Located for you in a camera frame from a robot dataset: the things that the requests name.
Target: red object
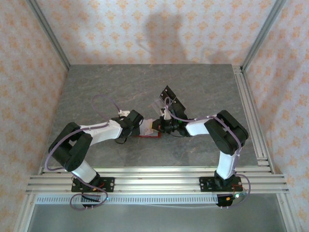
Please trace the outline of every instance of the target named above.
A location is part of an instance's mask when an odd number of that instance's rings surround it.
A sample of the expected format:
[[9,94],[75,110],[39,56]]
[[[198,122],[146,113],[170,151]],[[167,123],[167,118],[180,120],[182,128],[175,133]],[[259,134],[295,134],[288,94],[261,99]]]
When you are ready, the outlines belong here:
[[140,137],[140,138],[160,138],[161,137],[161,133],[158,132],[158,136],[140,135],[138,137]]

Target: black bracket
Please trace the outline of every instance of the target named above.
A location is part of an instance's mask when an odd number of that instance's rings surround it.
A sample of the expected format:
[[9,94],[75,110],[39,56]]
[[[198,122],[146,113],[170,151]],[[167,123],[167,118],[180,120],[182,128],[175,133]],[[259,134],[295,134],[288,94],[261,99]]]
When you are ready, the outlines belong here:
[[[78,126],[75,122],[71,122],[66,125],[62,132],[50,145],[48,152],[50,152],[62,138],[78,129],[80,129],[80,126]],[[61,164],[62,167],[65,168],[65,170],[68,172],[74,171],[84,161],[91,141],[92,137],[90,134],[80,131],[65,140],[53,153],[53,157]]]
[[144,117],[137,111],[131,110],[127,117],[114,117],[112,120],[117,122],[122,128],[119,138],[127,138],[140,134],[140,124]]
[[172,105],[178,104],[181,107],[182,111],[185,111],[185,107],[183,106],[183,104],[181,104],[181,102],[176,97],[176,94],[170,89],[169,86],[166,86],[160,94],[160,99],[163,101],[163,103],[165,103],[165,98],[167,97],[173,100]]
[[234,175],[231,177],[230,182],[224,185],[217,177],[202,176],[199,178],[201,192],[241,192],[241,178]]
[[[220,111],[217,114],[217,117],[222,120],[237,136],[241,146],[244,146],[246,140],[249,138],[247,130],[226,110]],[[204,123],[204,125],[219,150],[223,153],[233,155],[239,148],[234,137],[228,131],[226,131],[221,123],[219,123],[217,120],[208,120]]]
[[[114,192],[115,187],[115,178],[114,177],[99,177],[96,179],[97,184],[96,186],[100,189],[103,189],[107,192]],[[72,192],[100,192],[99,190],[93,191],[93,188],[90,188],[80,182],[77,178],[73,179],[72,183]]]

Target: gray floor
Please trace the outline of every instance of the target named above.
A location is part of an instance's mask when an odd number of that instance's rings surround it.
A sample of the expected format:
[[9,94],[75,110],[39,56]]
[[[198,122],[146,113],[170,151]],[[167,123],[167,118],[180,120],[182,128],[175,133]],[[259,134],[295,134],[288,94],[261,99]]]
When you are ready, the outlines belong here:
[[[122,110],[135,109],[144,118],[159,118],[151,104],[166,85],[186,107],[189,118],[226,109],[248,129],[231,65],[74,65],[64,86],[48,145],[69,122],[92,125],[104,121],[90,104],[99,93],[113,98]],[[106,99],[98,100],[97,107],[107,117],[117,116],[117,110]],[[176,138],[163,134],[157,139],[129,138],[123,145],[107,140],[91,146],[85,159],[94,167],[217,166],[219,150],[209,135]],[[239,166],[256,164],[249,138]],[[51,159],[50,166],[59,165]]]
[[75,211],[69,205],[36,205],[29,232],[284,232],[275,194],[251,194],[239,207],[182,208],[103,205]]

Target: white arm segment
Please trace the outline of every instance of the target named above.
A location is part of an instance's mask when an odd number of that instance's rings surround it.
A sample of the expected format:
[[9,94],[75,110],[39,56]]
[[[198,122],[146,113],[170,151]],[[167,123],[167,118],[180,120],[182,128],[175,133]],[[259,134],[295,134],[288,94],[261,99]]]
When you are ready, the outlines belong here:
[[195,136],[198,134],[209,134],[208,130],[206,129],[204,123],[207,122],[210,119],[203,119],[195,122],[189,122],[185,128],[187,129],[188,133],[191,136]]
[[[81,128],[98,127],[103,126],[106,123],[107,122],[91,126],[81,126]],[[117,122],[110,120],[109,125],[107,127],[101,129],[86,130],[84,132],[92,136],[93,139],[90,145],[93,145],[102,142],[104,140],[116,139],[120,136],[121,131],[122,131],[121,126]],[[72,173],[81,178],[86,183],[91,182],[93,178],[95,178],[95,176],[97,175],[96,171],[85,160],[77,169],[72,171]]]
[[[99,124],[91,125],[91,126],[81,126],[81,128],[98,127],[98,126],[103,126],[106,123],[107,122],[103,122],[103,123],[99,123]],[[122,131],[122,128],[117,122],[113,120],[109,120],[109,125],[107,127],[104,127],[102,129],[86,130],[84,132],[92,136],[93,139],[90,144],[91,146],[93,144],[102,142],[104,140],[116,139],[120,136],[121,131]]]
[[237,155],[236,153],[231,156],[220,151],[217,174],[224,180],[230,178],[233,174],[235,174],[235,166],[238,158],[239,155]]
[[95,178],[97,175],[96,171],[85,160],[77,169],[72,171],[72,173],[81,178],[86,183],[92,181],[93,178]]

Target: black mounting bracket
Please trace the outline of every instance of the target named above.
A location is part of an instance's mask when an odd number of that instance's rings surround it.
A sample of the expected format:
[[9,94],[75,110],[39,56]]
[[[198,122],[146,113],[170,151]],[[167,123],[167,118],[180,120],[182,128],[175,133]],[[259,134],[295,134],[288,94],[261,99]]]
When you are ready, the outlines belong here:
[[167,97],[169,97],[173,100],[172,105],[178,104],[181,107],[182,111],[185,111],[185,107],[178,100],[178,98],[176,97],[176,94],[170,89],[169,86],[166,86],[164,88],[164,90],[162,91],[162,93],[160,94],[160,99],[163,101],[163,103],[165,103],[165,98],[167,98]]
[[[97,182],[97,184],[95,186],[99,187],[100,189],[103,189],[107,192],[114,192],[114,187],[115,187],[115,178],[114,177],[98,177],[98,178],[96,178],[96,182]],[[84,192],[100,192],[99,190],[93,191],[93,188],[90,188],[90,187],[84,185],[77,178],[73,179],[71,191],[72,192],[81,192],[81,193],[84,193]]]
[[231,176],[228,184],[222,183],[217,177],[202,176],[199,178],[201,192],[241,192],[242,182],[238,176]]

